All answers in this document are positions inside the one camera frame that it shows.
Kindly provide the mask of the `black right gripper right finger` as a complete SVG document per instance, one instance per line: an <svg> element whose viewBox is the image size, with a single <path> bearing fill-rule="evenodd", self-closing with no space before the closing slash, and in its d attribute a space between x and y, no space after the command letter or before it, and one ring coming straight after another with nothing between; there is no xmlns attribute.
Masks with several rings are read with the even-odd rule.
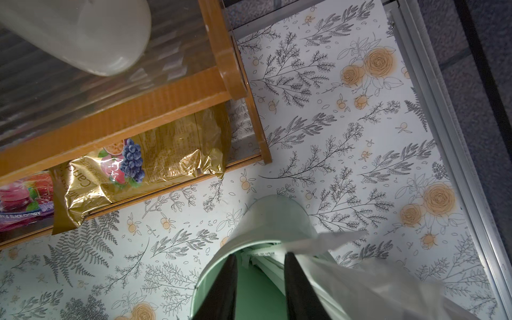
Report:
<svg viewBox="0 0 512 320"><path fill-rule="evenodd" d="M285 255L284 276L288 319L331 320L293 253Z"/></svg>

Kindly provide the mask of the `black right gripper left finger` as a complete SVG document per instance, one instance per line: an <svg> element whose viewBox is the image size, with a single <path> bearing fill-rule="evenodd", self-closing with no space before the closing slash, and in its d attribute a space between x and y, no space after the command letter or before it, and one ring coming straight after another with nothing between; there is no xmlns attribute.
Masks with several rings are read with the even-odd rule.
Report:
<svg viewBox="0 0 512 320"><path fill-rule="evenodd" d="M237 257L231 254L192 319L232 320L237 298Z"/></svg>

